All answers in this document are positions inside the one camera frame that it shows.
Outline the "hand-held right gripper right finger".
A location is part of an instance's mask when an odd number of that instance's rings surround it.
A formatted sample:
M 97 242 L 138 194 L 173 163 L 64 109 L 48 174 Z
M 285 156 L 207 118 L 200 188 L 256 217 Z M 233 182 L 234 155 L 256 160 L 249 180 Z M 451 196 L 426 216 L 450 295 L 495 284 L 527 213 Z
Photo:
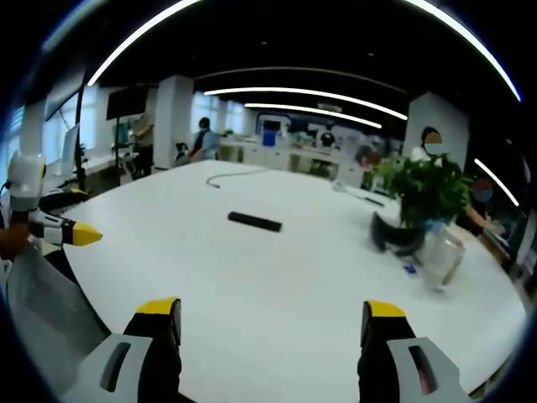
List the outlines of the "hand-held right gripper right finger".
M 361 402 L 471 402 L 457 366 L 429 339 L 418 338 L 397 306 L 367 300 L 357 362 Z

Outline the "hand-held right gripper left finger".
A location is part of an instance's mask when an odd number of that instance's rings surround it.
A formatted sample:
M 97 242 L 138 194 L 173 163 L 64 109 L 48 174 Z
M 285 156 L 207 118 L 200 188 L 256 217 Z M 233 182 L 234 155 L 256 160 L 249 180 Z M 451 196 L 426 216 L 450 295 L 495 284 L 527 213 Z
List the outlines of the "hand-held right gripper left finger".
M 64 402 L 180 401 L 181 301 L 149 301 L 80 364 Z

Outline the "person's left hand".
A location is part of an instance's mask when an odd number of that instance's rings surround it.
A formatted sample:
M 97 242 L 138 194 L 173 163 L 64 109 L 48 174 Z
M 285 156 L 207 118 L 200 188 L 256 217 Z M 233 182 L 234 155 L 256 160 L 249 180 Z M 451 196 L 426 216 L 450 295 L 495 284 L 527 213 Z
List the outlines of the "person's left hand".
M 8 228 L 1 229 L 1 258 L 12 260 L 22 253 L 29 237 L 27 223 L 15 223 Z

